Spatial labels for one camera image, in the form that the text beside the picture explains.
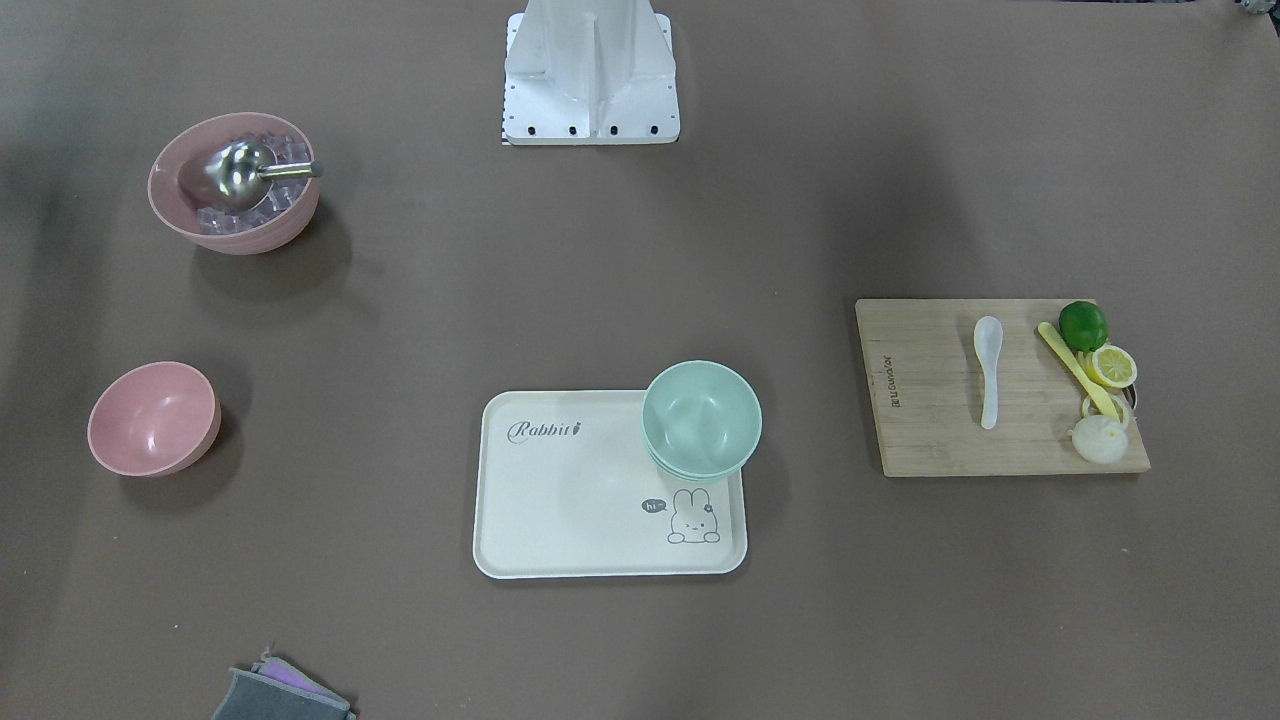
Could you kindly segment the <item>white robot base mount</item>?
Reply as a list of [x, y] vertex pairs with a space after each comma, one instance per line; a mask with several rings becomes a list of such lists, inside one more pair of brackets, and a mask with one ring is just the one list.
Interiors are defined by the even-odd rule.
[[511, 146], [673, 143], [672, 23], [649, 1], [530, 1], [506, 22]]

